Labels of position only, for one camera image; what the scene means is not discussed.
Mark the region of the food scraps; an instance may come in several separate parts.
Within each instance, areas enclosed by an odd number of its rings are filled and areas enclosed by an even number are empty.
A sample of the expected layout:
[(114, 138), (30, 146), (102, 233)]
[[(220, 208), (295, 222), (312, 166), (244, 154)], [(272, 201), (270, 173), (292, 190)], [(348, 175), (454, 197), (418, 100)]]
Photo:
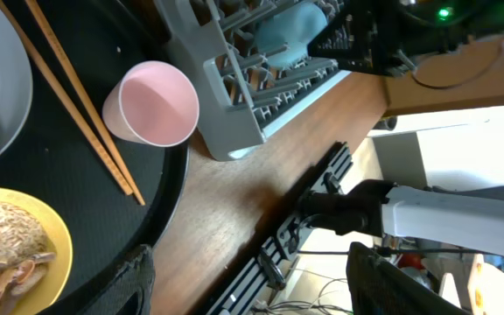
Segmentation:
[(0, 314), (9, 314), (18, 300), (47, 274), (56, 254), (39, 221), (19, 206), (0, 202)]

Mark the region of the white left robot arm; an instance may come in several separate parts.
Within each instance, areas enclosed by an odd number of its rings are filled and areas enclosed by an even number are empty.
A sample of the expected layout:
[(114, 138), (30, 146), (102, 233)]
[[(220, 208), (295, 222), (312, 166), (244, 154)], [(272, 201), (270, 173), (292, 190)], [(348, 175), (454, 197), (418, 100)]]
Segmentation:
[[(205, 314), (274, 314), (287, 303), (260, 306), (261, 290), (285, 287), (280, 263), (294, 257), (309, 233), (413, 237), (437, 243), (437, 252), (504, 256), (504, 193), (439, 192), (366, 180), (348, 194), (307, 192), (291, 215), (224, 290)], [(425, 288), (389, 261), (388, 248), (358, 242), (347, 252), (346, 278), (355, 314), (457, 314), (459, 308)]]

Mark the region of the wooden chopstick left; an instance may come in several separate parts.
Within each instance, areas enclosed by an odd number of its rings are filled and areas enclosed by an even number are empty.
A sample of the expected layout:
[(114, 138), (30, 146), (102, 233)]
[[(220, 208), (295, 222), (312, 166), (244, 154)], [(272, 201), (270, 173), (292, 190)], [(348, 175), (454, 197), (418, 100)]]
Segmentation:
[(123, 192), (126, 195), (131, 195), (133, 193), (133, 190), (131, 189), (130, 184), (124, 178), (120, 169), (116, 166), (115, 162), (113, 161), (112, 157), (105, 150), (104, 146), (101, 144), (96, 134), (92, 131), (88, 123), (83, 118), (81, 112), (76, 108), (73, 101), (69, 98), (66, 90), (60, 85), (58, 79), (55, 77), (50, 67), (46, 64), (43, 57), (35, 48), (34, 44), (28, 39), (26, 33), (22, 30), (18, 21), (12, 16), (11, 12), (4, 5), (2, 0), (0, 0), (0, 11), (9, 20), (9, 22), (17, 32), (28, 56), (38, 67), (38, 70), (42, 73), (43, 77), (48, 82), (53, 92), (58, 96), (62, 105), (64, 106), (68, 114), (73, 118), (77, 127), (80, 129), (83, 136), (88, 140), (95, 153), (98, 155), (100, 160), (105, 164), (105, 166), (107, 167), (108, 171), (110, 172), (116, 183), (122, 188)]

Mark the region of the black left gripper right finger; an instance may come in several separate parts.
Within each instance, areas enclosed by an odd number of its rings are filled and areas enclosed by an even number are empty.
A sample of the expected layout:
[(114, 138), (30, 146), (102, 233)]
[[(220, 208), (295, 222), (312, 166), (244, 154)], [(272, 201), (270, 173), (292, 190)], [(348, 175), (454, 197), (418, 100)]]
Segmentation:
[(467, 315), (360, 242), (349, 248), (346, 277), (354, 315)]

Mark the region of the grey dishwasher rack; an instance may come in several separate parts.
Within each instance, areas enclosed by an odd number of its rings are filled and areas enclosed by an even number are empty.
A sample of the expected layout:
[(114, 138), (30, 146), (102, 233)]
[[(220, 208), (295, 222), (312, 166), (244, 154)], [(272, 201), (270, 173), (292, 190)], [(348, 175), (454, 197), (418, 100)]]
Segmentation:
[[(287, 45), (258, 51), (259, 24), (302, 2), (156, 0), (171, 36), (165, 50), (198, 93), (198, 130), (214, 159), (244, 158), (347, 77), (335, 60), (308, 54), (291, 66), (269, 66), (267, 56)], [(340, 7), (309, 2), (327, 23)]]

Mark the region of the pink cup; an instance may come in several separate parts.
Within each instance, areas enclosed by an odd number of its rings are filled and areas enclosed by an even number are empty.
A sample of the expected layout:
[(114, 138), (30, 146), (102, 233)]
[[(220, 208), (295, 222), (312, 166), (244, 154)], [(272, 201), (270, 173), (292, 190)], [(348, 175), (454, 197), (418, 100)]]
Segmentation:
[(116, 137), (172, 147), (196, 130), (200, 101), (183, 72), (166, 62), (149, 60), (133, 66), (115, 85), (101, 116)]

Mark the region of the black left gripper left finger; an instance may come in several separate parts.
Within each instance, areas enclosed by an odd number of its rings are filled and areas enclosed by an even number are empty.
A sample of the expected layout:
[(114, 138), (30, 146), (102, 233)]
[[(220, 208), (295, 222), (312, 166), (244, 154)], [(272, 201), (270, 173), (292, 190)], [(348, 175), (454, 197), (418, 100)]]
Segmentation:
[(78, 314), (149, 315), (154, 280), (152, 248), (139, 245), (116, 265), (112, 279)]

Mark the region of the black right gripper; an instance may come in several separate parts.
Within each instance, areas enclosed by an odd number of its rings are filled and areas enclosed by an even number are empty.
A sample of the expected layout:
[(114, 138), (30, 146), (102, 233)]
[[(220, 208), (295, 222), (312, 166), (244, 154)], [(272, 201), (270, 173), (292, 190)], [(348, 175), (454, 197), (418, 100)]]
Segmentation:
[(403, 76), (416, 64), (403, 50), (399, 18), (397, 1), (346, 0), (308, 44), (308, 55), (335, 60), (350, 72)]

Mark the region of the light blue cup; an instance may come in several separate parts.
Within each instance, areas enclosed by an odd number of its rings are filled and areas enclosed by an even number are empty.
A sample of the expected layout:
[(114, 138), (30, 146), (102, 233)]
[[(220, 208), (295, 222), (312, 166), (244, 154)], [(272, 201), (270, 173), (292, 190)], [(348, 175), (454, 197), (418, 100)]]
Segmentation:
[(284, 52), (267, 56), (267, 64), (289, 67), (307, 56), (308, 44), (326, 26), (325, 13), (315, 3), (306, 1), (262, 21), (255, 33), (255, 43), (260, 53), (287, 46)]

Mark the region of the yellow bowl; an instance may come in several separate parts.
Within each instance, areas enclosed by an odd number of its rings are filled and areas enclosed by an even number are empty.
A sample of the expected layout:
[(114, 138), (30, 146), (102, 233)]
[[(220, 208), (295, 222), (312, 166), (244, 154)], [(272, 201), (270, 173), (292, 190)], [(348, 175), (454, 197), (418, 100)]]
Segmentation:
[(10, 203), (32, 214), (45, 230), (48, 250), (56, 258), (48, 264), (47, 274), (20, 300), (9, 314), (37, 314), (60, 297), (73, 264), (73, 244), (67, 225), (45, 202), (23, 192), (0, 188), (0, 202)]

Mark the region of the black slotted rail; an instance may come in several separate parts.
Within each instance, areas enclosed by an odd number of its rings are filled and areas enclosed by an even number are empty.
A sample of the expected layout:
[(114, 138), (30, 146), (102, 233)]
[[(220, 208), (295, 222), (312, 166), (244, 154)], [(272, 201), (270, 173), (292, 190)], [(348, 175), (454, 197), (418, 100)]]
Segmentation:
[(311, 166), (276, 206), (276, 218), (260, 239), (228, 268), (196, 308), (196, 314), (250, 314), (266, 289), (281, 291), (287, 285), (282, 272), (285, 261), (295, 258), (308, 232), (298, 232), (304, 219), (301, 199), (310, 192), (338, 191), (340, 181), (353, 165), (347, 143), (337, 142)]

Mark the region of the round black tray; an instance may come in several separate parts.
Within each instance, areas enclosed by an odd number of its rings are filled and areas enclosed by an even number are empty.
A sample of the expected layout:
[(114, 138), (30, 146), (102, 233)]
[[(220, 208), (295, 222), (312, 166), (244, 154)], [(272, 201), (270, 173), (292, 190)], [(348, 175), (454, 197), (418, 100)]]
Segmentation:
[[(134, 65), (166, 58), (130, 1), (46, 0), (40, 8), (97, 108)], [(113, 305), (104, 288), (132, 249), (160, 240), (179, 203), (186, 143), (115, 144), (143, 205), (122, 192), (47, 81), (33, 72), (31, 111), (0, 157), (0, 187), (44, 201), (72, 236), (73, 267), (51, 314), (134, 313), (133, 302)]]

